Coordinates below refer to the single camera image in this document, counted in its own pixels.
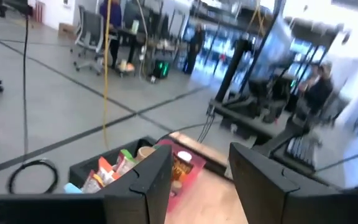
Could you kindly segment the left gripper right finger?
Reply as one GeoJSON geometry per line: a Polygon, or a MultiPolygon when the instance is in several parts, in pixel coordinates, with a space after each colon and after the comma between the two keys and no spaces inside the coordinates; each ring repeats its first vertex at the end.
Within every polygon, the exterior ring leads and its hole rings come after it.
{"type": "Polygon", "coordinates": [[[358,224],[358,195],[342,194],[233,142],[229,163],[249,223],[358,224]]]}

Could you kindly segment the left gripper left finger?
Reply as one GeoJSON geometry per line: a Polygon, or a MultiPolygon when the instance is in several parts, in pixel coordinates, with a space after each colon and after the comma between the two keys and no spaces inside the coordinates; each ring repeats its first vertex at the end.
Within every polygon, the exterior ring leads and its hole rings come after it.
{"type": "Polygon", "coordinates": [[[160,146],[104,188],[107,224],[164,224],[172,175],[172,147],[160,146]]]}

